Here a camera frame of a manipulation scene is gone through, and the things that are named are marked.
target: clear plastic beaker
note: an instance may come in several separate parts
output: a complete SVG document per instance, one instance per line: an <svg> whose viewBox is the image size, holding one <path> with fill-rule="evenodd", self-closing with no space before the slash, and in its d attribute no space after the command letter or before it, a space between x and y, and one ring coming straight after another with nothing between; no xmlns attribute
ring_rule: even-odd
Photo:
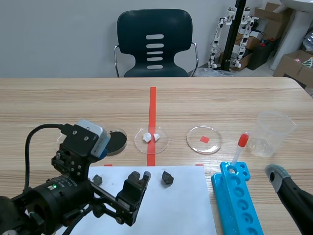
<svg viewBox="0 0 313 235"><path fill-rule="evenodd" d="M286 115L275 111L262 111L250 132L248 148L255 155L270 157L297 125Z"/></svg>

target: black pole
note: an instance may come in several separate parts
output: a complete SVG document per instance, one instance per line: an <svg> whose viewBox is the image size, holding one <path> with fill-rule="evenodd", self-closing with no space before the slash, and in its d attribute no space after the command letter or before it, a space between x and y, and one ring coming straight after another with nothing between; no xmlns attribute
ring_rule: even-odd
<svg viewBox="0 0 313 235"><path fill-rule="evenodd" d="M243 17L245 5L246 5L246 0L236 0L237 11L236 11L235 19L233 20L229 29L220 70L229 71L230 58L231 58L231 54L233 52L234 45L236 42L236 36L240 27L241 19Z"/></svg>

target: chair backrest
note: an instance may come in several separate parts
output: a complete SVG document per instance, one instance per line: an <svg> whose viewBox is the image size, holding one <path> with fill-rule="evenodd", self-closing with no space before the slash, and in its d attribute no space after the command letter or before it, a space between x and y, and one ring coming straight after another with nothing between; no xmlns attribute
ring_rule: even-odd
<svg viewBox="0 0 313 235"><path fill-rule="evenodd" d="M118 18L117 36L120 51L135 57L133 70L156 71L162 76L162 69L149 71L149 67L160 65L167 73L183 70L175 65L174 56L190 48L192 20L179 9L127 11Z"/></svg>

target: robotic arm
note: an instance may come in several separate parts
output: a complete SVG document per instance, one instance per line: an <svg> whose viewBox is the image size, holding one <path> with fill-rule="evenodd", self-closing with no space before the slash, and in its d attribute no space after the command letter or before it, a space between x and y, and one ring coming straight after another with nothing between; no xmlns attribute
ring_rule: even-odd
<svg viewBox="0 0 313 235"><path fill-rule="evenodd" d="M12 199L0 197L0 235L50 235L62 226L67 227L63 234L68 235L91 211L97 218L107 214L119 224L132 226L135 223L150 173L145 172L142 179L139 179L138 172L130 174L116 197L92 183L88 179L89 166L106 156L105 147L110 134L91 122L84 120L83 123L89 127L81 122L74 126L46 124L28 135L25 189ZM44 128L59 128L67 136L51 159L53 167L62 175L29 188L30 139ZM109 210L104 203L116 211Z"/></svg>
<svg viewBox="0 0 313 235"><path fill-rule="evenodd" d="M219 52L220 47L219 47L219 40L220 40L220 36L221 36L221 31L224 25L231 25L232 21L236 15L236 11L237 8L229 8L227 13L227 17L221 17L219 22L218 22L218 26L214 35L214 40L212 41L212 48L210 51L210 58L209 58L209 62L208 62L208 66L209 68L213 68L216 69L217 65L215 64L214 60L215 60L215 56L216 54ZM254 23L254 18L250 16L250 8L246 7L244 9L243 12L243 17L241 20L241 24L246 26L245 29L245 33L243 35L243 38L240 42L240 46L239 46L239 52L238 52L238 56L237 58L233 61L233 66L234 67L241 67L240 61L244 55L244 52L246 51L246 45L248 43L248 39L249 39L249 35L252 29Z"/></svg>
<svg viewBox="0 0 313 235"><path fill-rule="evenodd" d="M208 66L209 68L213 68L216 69L217 65L214 62L215 59L215 55L219 52L219 40L221 37L221 32L222 32L222 28L224 25L230 25L236 15L236 10L237 8L234 7L230 7L227 10L227 17L221 17L218 24L217 24L217 28L216 28L216 32L214 35L214 40L212 41L212 48L210 51L210 58L209 58L209 63Z"/></svg>
<svg viewBox="0 0 313 235"><path fill-rule="evenodd" d="M241 20L241 24L245 25L245 32L239 44L239 52L237 58L233 62L234 67L241 67L240 61L243 58L243 55L246 51L246 45L248 43L248 39L250 36L251 29L254 24L254 17L250 16L250 8L246 7L243 13L243 18Z"/></svg>

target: black cable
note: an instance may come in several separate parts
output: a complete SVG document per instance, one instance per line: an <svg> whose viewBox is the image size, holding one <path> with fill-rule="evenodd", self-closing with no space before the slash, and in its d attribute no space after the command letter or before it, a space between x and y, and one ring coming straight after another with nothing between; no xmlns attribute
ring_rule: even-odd
<svg viewBox="0 0 313 235"><path fill-rule="evenodd" d="M92 210L92 206L89 205L87 209L85 209L79 216L77 216L73 220L73 222L68 226L68 228L64 231L62 235L69 235L74 229L74 227L76 226L76 224L78 224L78 222L81 221L81 219L84 218L84 216L87 215L91 210Z"/></svg>
<svg viewBox="0 0 313 235"><path fill-rule="evenodd" d="M25 185L24 185L24 191L26 189L28 189L29 187L29 145L30 145L30 140L33 137L33 135L42 130L42 129L46 129L46 128L58 128L58 129L62 129L63 125L61 124L44 124L44 125L40 125L37 126L34 130L32 130L26 139L26 144L25 144Z"/></svg>

